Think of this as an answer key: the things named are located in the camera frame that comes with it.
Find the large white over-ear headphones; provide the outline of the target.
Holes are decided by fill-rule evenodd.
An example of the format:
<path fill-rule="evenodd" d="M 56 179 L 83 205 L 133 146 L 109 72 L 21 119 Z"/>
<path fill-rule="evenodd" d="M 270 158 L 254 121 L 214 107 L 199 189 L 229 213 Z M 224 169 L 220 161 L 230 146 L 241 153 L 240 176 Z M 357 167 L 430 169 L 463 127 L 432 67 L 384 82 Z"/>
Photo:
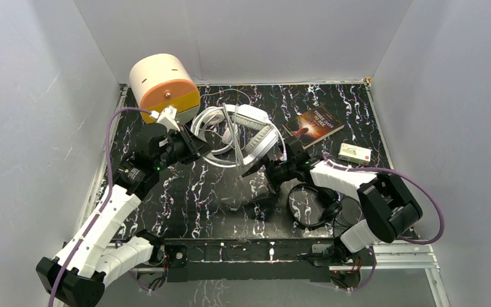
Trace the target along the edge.
<path fill-rule="evenodd" d="M 194 117 L 191 129 L 201 140 L 214 142 L 204 161 L 236 176 L 235 186 L 223 192 L 220 203 L 238 210 L 246 187 L 243 172 L 282 141 L 282 134 L 267 112 L 246 104 L 208 107 Z"/>

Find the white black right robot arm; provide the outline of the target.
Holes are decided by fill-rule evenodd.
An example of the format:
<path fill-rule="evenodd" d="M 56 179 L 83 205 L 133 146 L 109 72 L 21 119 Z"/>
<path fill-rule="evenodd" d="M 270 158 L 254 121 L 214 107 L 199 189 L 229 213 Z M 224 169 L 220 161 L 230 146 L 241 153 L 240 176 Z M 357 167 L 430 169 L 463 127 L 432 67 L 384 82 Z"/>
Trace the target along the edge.
<path fill-rule="evenodd" d="M 359 258 L 360 251 L 379 242 L 392 243 L 423 216 L 402 177 L 392 169 L 345 167 L 320 155 L 311 156 L 290 138 L 280 149 L 287 154 L 285 161 L 264 155 L 243 176 L 262 170 L 273 194 L 281 190 L 282 183 L 297 179 L 323 198 L 331 196 L 331 203 L 337 207 L 341 202 L 335 193 L 354 199 L 364 214 L 362 220 L 339 234 L 327 248 L 310 249 L 299 260 L 312 265 L 324 260 L 350 265 Z"/>

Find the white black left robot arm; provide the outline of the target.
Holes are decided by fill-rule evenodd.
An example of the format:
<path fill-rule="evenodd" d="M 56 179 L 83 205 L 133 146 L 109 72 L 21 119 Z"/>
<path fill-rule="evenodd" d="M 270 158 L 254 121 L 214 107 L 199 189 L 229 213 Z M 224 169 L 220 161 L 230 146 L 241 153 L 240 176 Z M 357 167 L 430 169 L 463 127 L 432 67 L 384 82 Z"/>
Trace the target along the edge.
<path fill-rule="evenodd" d="M 186 126 L 168 130 L 153 123 L 137 135 L 136 146 L 109 177 L 103 202 L 54 258 L 43 257 L 36 272 L 51 295 L 68 306 L 96 306 L 105 289 L 135 266 L 158 266 L 165 259 L 164 239 L 141 230 L 122 246 L 107 245 L 129 214 L 159 183 L 160 172 L 176 163 L 190 164 L 212 147 Z"/>

